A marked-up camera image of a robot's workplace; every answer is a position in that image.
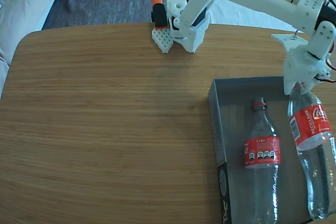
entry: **robotic arm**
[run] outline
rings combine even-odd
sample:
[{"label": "robotic arm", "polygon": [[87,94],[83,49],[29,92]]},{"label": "robotic arm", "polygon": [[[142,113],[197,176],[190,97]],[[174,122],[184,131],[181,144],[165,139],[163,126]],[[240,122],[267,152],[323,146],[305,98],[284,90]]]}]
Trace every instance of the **robotic arm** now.
[{"label": "robotic arm", "polygon": [[[210,22],[207,10],[214,1],[167,0],[169,29],[166,33],[186,51],[195,52],[203,42]],[[331,82],[329,76],[333,67],[329,57],[336,37],[336,11],[325,5],[325,0],[229,1],[269,14],[311,36],[309,41],[292,34],[272,36],[287,52],[283,65],[285,94],[290,93],[297,81],[304,82],[308,90],[316,83]]]}]

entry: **cardboard box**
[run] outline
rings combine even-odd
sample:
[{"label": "cardboard box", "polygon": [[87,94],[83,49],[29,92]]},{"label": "cardboard box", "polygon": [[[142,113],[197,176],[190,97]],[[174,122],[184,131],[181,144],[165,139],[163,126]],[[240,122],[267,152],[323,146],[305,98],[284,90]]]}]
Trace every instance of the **cardboard box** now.
[{"label": "cardboard box", "polygon": [[268,114],[280,136],[277,224],[308,223],[306,179],[287,119],[288,97],[283,93],[282,77],[215,79],[211,85],[208,101],[223,223],[245,224],[241,217],[254,204],[249,197],[252,178],[244,169],[244,141],[253,97],[266,99]]}]

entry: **wood grain surface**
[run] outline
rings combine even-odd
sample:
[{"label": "wood grain surface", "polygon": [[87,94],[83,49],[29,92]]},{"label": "wood grain surface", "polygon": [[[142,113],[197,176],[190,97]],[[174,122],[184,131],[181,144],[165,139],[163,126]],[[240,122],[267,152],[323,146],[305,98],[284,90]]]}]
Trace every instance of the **wood grain surface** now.
[{"label": "wood grain surface", "polygon": [[[210,25],[163,55],[152,25],[44,30],[0,102],[0,223],[220,223],[206,101],[214,78],[278,76],[279,31]],[[336,86],[314,91],[336,126]]]}]

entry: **coca-cola label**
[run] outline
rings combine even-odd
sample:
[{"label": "coca-cola label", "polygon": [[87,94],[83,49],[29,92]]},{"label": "coca-cola label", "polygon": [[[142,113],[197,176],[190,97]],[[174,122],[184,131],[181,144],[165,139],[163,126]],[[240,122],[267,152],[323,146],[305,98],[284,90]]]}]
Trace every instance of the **coca-cola label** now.
[{"label": "coca-cola label", "polygon": [[280,164],[280,139],[276,136],[250,138],[245,141],[245,167],[259,164]]},{"label": "coca-cola label", "polygon": [[296,146],[322,132],[331,131],[324,107],[317,104],[297,112],[289,120]]}]

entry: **coca-cola bottle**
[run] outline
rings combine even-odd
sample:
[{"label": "coca-cola bottle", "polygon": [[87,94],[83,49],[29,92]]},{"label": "coca-cola bottle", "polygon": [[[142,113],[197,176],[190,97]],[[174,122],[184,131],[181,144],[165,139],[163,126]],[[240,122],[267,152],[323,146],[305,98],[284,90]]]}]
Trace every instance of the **coca-cola bottle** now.
[{"label": "coca-cola bottle", "polygon": [[313,220],[336,213],[335,139],[321,101],[302,83],[289,96],[288,119],[308,190]]},{"label": "coca-cola bottle", "polygon": [[267,114],[264,98],[253,99],[248,139],[245,141],[245,168],[253,184],[250,213],[246,224],[273,224],[278,219],[277,180],[280,139]]}]

